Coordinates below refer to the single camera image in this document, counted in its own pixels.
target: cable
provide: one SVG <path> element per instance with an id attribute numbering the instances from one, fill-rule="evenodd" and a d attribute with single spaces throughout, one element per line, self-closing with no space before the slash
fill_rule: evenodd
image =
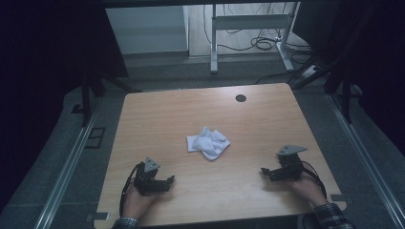
<path id="1" fill-rule="evenodd" d="M 206 39 L 208 40 L 208 42 L 209 42 L 210 44 L 212 44 L 211 40 L 208 38 L 208 33 L 206 32 L 206 24 L 205 24 L 205 5 L 203 6 L 203 12 L 202 12 L 202 14 L 203 14 L 203 29 L 204 29 L 204 32 L 205 32 L 205 37 L 206 37 Z M 271 48 L 273 48 L 273 47 L 275 46 L 275 42 L 276 42 L 276 41 L 275 41 L 274 39 L 270 39 L 270 38 L 266 38 L 266 37 L 261 37 L 262 32 L 263 32 L 263 30 L 260 30 L 258 36 L 257 36 L 257 37 L 254 37 L 254 38 L 252 38 L 252 39 L 250 40 L 251 46 L 248 47 L 248 48 L 245 48 L 245 49 L 235 49 L 235 48 L 228 47 L 228 46 L 226 46 L 226 45 L 219 45 L 219 44 L 217 44 L 217 46 L 219 46 L 219 47 L 224 47 L 224 48 L 227 48 L 227 49 L 230 49 L 230 50 L 233 50 L 233 51 L 246 51 L 246 50 L 250 50 L 250 49 L 252 49 L 252 48 L 254 48 L 254 47 L 257 47 L 259 50 L 262 50 L 262 51 L 268 51 L 268 50 L 270 50 Z M 268 47 L 268 48 L 259 47 L 259 44 L 269 44 L 269 47 Z"/>

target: crumpled white towel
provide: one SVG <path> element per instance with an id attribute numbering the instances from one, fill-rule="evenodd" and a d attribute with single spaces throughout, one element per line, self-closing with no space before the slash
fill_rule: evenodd
<path id="1" fill-rule="evenodd" d="M 226 136 L 217 130 L 211 132 L 206 126 L 199 135 L 187 137 L 188 152 L 201 151 L 208 160 L 215 160 L 229 144 Z"/>

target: hand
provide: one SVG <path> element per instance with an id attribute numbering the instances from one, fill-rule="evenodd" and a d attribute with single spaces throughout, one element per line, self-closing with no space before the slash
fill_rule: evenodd
<path id="1" fill-rule="evenodd" d="M 316 183 L 315 179 L 309 174 L 303 172 L 297 180 L 287 180 L 285 181 L 286 186 L 289 186 L 296 194 L 301 198 L 309 201 L 313 207 L 325 205 L 328 200 L 325 199 L 320 187 Z"/>
<path id="2" fill-rule="evenodd" d="M 157 195 L 144 197 L 138 192 L 134 184 L 131 183 L 126 192 L 122 217 L 139 219 L 156 198 Z"/>

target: sleeve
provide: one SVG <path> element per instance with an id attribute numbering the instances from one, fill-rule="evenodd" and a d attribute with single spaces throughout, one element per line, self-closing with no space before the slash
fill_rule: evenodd
<path id="1" fill-rule="evenodd" d="M 114 223 L 112 229 L 136 229 L 138 228 L 138 222 L 132 218 L 119 218 Z"/>
<path id="2" fill-rule="evenodd" d="M 343 215 L 335 203 L 328 203 L 314 209 L 315 215 L 323 229 L 353 229 L 349 219 Z"/>

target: wooden table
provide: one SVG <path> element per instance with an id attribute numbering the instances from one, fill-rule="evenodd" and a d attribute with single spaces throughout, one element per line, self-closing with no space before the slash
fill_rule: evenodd
<path id="1" fill-rule="evenodd" d="M 243 94 L 245 102 L 235 97 Z M 208 126 L 230 145 L 210 162 L 187 153 L 186 137 Z M 97 229 L 119 218 L 120 192 L 136 164 L 147 156 L 161 168 L 156 179 L 176 176 L 139 224 L 170 225 L 230 219 L 298 215 L 309 204 L 280 182 L 270 182 L 261 167 L 279 168 L 276 153 L 286 144 L 305 146 L 300 158 L 311 163 L 331 194 L 340 191 L 295 97 L 287 84 L 128 94 L 104 181 Z M 337 202 L 344 209 L 345 202 Z"/>

